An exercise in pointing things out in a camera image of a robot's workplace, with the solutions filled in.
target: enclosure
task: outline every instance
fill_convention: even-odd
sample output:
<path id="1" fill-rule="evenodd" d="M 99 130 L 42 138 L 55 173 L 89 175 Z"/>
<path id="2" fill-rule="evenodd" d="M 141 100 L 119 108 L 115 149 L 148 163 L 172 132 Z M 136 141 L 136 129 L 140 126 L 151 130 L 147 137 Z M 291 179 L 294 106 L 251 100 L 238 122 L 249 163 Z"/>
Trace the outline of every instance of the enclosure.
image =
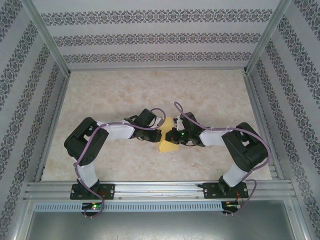
<path id="1" fill-rule="evenodd" d="M 0 12 L 0 239 L 320 238 L 319 0 L 2 0 Z M 233 164 L 225 146 L 117 139 L 94 162 L 114 198 L 85 219 L 68 135 L 86 117 L 176 118 L 174 101 L 268 143 L 246 208 L 225 217 L 234 199 L 199 188 Z"/>

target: metal panel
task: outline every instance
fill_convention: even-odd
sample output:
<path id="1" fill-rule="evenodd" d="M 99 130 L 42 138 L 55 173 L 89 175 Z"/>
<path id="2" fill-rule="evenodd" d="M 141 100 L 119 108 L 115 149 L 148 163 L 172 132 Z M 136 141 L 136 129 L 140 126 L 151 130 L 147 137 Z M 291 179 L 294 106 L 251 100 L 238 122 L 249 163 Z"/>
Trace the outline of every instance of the metal panel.
<path id="1" fill-rule="evenodd" d="M 25 240 L 27 238 L 30 224 L 34 214 L 35 203 L 32 201 L 23 202 L 20 208 L 13 233 L 8 239 Z"/>
<path id="2" fill-rule="evenodd" d="M 295 239 L 311 240 L 298 200 L 283 201 Z"/>
<path id="3" fill-rule="evenodd" d="M 293 240 L 283 201 L 253 201 L 235 217 L 220 212 L 35 212 L 28 240 Z"/>
<path id="4" fill-rule="evenodd" d="M 80 202 L 39 202 L 36 203 L 34 211 L 39 212 L 80 212 Z M 104 212 L 204 212 L 223 211 L 221 201 L 188 201 L 188 202 L 107 202 Z"/>

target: yellow sponge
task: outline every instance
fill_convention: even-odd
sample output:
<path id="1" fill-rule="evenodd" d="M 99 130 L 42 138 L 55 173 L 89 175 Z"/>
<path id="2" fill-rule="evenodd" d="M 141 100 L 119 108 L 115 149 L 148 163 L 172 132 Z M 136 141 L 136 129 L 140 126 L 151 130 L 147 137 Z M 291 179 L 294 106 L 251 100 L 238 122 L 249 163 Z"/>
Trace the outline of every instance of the yellow sponge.
<path id="1" fill-rule="evenodd" d="M 178 151 L 179 145 L 166 141 L 166 133 L 174 127 L 174 123 L 171 117 L 167 117 L 164 124 L 159 128 L 161 130 L 161 140 L 158 142 L 160 153 Z"/>

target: patterned wallpaper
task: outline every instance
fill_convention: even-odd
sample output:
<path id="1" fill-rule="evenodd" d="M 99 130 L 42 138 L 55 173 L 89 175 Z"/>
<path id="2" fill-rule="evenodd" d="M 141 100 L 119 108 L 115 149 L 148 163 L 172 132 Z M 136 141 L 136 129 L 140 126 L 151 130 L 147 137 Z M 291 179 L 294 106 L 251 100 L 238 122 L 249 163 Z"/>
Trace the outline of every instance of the patterned wallpaper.
<path id="1" fill-rule="evenodd" d="M 279 0 L 35 0 L 71 70 L 245 67 Z"/>
<path id="2" fill-rule="evenodd" d="M 65 76 L 19 0 L 0 3 L 0 240 L 48 140 Z"/>
<path id="3" fill-rule="evenodd" d="M 312 239 L 320 239 L 319 19 L 319 1 L 293 0 L 251 73 Z"/>

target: metal bracket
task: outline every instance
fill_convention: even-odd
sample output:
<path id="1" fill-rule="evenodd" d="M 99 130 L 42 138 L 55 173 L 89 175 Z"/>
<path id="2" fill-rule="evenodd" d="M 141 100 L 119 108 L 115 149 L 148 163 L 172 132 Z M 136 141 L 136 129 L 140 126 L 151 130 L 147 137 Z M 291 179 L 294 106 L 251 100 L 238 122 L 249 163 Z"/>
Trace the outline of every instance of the metal bracket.
<path id="1" fill-rule="evenodd" d="M 95 191 L 105 200 L 113 200 L 115 196 L 115 185 L 100 183 L 98 189 Z M 71 200 L 98 200 L 99 198 L 87 191 L 81 184 L 73 184 L 70 193 Z"/>
<path id="2" fill-rule="evenodd" d="M 197 186 L 203 189 L 205 199 L 237 199 L 237 193 L 243 199 L 246 199 L 249 196 L 247 184 L 245 182 L 240 182 L 232 188 L 227 195 L 224 195 L 220 191 L 218 182 L 205 182 L 203 184 L 198 184 Z"/>

